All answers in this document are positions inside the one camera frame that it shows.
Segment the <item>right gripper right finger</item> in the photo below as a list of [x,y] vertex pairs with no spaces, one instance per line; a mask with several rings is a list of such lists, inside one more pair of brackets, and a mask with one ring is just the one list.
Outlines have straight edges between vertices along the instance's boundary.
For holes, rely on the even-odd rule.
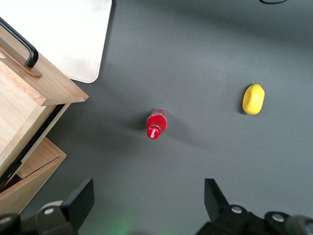
[[209,222],[198,235],[263,235],[264,222],[239,205],[228,203],[214,179],[204,181],[204,205]]

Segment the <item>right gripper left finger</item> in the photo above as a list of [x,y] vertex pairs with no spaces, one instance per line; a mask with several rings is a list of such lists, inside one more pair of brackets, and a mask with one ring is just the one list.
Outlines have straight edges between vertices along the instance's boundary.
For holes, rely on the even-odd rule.
[[44,205],[36,214],[40,235],[76,235],[94,205],[93,179],[84,179],[63,201]]

